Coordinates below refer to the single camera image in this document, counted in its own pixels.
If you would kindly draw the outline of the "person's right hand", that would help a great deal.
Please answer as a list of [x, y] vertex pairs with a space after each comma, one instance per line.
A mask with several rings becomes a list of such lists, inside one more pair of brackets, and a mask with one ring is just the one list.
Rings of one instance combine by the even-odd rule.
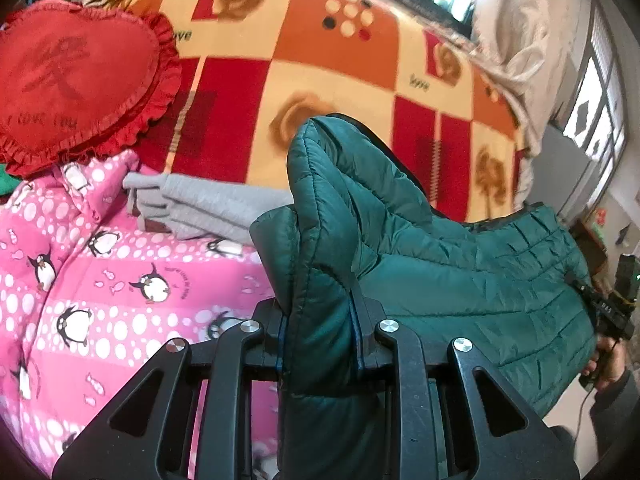
[[614, 385], [626, 370], [626, 344], [623, 339], [598, 335], [596, 350], [582, 370], [597, 392]]

